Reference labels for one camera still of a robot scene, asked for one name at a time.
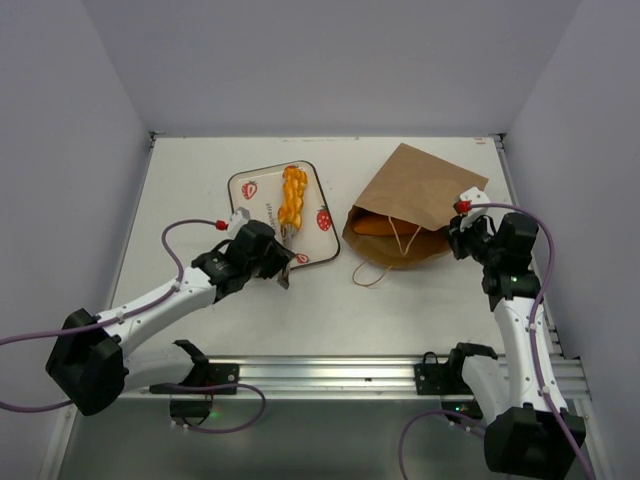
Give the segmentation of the metal tongs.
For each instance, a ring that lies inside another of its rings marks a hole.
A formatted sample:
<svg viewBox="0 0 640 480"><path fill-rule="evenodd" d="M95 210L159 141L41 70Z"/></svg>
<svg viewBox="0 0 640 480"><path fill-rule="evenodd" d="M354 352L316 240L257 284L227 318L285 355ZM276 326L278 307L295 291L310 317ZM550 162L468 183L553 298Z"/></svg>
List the metal tongs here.
<svg viewBox="0 0 640 480"><path fill-rule="evenodd" d="M288 290L290 286L291 262L296 258L293 243L297 230L291 225L282 225L280 227L280 230L282 236L282 245L290 253L290 258L288 260L288 263L280 271L277 278L277 283L285 290Z"/></svg>

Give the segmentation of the braided fake bread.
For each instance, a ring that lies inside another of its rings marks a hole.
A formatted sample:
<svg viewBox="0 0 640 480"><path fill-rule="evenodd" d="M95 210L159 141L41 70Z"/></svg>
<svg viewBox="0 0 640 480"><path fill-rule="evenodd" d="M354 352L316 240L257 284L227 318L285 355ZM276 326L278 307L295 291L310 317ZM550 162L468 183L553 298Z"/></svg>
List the braided fake bread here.
<svg viewBox="0 0 640 480"><path fill-rule="evenodd" d="M293 165L283 171L283 202L278 210L278 221L284 228L298 231L302 227L304 195L308 186L307 173Z"/></svg>

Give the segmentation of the brown paper bag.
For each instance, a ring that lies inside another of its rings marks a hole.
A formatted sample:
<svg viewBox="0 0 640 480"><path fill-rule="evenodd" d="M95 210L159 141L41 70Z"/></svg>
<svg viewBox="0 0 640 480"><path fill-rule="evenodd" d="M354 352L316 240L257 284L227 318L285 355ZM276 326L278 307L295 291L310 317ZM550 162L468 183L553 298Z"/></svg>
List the brown paper bag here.
<svg viewBox="0 0 640 480"><path fill-rule="evenodd" d="M378 266L382 276L438 259L450 252L445 229L457 215L454 202L466 190L484 190L488 183L478 173L402 143L351 206L342 237L362 267ZM353 222L367 215L393 217L421 229L404 236L356 234Z"/></svg>

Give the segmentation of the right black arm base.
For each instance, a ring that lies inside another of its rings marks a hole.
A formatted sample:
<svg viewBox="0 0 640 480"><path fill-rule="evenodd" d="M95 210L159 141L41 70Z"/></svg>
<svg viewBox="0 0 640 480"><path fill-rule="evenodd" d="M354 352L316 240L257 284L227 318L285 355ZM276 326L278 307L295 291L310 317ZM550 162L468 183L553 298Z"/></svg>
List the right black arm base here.
<svg viewBox="0 0 640 480"><path fill-rule="evenodd" d="M498 359L492 347L474 343L458 343L450 350L445 362L440 362L433 351L425 352L422 360L413 366L416 393L439 396L471 395L470 387L462 379L462 368L464 361L474 356Z"/></svg>

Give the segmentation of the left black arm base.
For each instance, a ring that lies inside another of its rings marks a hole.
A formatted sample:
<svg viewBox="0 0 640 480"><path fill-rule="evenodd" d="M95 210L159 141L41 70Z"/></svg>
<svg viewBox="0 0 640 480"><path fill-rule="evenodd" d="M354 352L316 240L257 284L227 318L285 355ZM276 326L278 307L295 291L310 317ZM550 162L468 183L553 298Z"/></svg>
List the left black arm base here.
<svg viewBox="0 0 640 480"><path fill-rule="evenodd" d="M239 365L233 363L196 365L180 383L180 386L200 388L235 384L239 379L239 370ZM171 400L169 413L176 422L184 423L188 426L201 426L213 412L216 395L229 396L236 393L236 387L227 387L217 391L202 391L196 400Z"/></svg>

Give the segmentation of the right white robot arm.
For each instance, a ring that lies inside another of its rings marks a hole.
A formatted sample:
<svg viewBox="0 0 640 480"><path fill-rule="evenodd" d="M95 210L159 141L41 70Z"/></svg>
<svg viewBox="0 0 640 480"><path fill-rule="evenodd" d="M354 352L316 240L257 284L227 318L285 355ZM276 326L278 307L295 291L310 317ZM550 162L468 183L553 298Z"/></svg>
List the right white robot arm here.
<svg viewBox="0 0 640 480"><path fill-rule="evenodd" d="M484 456L493 472L563 479L584 458L584 420L569 412L545 340L541 282L531 269L537 222L506 214L496 232L483 214L454 217L447 239L457 259L483 268L482 288L499 326L508 372L482 346L460 345L445 369L457 392L472 391L487 422Z"/></svg>

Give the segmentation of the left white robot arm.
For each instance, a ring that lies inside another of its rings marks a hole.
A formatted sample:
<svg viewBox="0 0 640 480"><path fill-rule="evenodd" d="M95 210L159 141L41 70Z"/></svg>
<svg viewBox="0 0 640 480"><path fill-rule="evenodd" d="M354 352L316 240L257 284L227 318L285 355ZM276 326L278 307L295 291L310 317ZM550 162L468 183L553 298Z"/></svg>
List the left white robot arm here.
<svg viewBox="0 0 640 480"><path fill-rule="evenodd" d="M125 391L134 351L183 317L240 291L252 278L277 276L296 254L271 226L250 220L212 250L181 266L174 279L127 304L63 323L45 370L86 415L106 409Z"/></svg>

